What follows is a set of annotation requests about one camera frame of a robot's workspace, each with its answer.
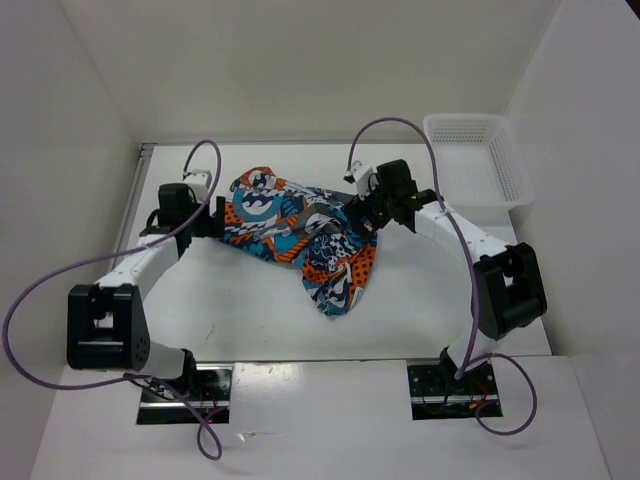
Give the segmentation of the colourful patterned shorts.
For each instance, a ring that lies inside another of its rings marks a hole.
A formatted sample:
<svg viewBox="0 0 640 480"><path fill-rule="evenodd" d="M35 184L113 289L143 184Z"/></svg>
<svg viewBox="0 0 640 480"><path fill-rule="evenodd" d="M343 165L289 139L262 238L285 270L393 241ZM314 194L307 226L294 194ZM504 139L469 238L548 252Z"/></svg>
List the colourful patterned shorts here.
<svg viewBox="0 0 640 480"><path fill-rule="evenodd" d="M364 292L377 253L377 236L357 234L347 219L343 208L350 199L254 167L230 185L222 242L298 269L321 313L345 315Z"/></svg>

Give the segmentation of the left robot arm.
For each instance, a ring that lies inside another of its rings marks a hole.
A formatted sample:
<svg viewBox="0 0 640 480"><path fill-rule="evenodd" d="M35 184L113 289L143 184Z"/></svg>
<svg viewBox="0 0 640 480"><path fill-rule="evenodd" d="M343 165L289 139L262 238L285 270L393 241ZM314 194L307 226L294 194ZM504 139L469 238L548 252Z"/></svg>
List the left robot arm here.
<svg viewBox="0 0 640 480"><path fill-rule="evenodd" d="M154 387L185 400L200 385L193 353L151 339L144 300L173 267L194 238L220 238L224 233L225 199L215 198L215 211L197 194L195 184L159 187L158 207L140 232L136 252L91 285L76 285L68 295L68 365L75 370L145 375Z"/></svg>

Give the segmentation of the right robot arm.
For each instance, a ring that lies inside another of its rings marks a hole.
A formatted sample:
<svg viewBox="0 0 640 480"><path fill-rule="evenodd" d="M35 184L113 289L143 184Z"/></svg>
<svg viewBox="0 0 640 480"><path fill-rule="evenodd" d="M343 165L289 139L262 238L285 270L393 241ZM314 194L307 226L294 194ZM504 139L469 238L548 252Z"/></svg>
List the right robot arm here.
<svg viewBox="0 0 640 480"><path fill-rule="evenodd" d="M467 268L471 323L441 351L438 361L440 385L450 393L464 391L473 382L473 371L488 361L504 337L547 310L534 249L490 235L456 212L438 191L419 189L402 159L377 168L353 161L345 179L356 188L344 208L355 232L370 237L394 221Z"/></svg>

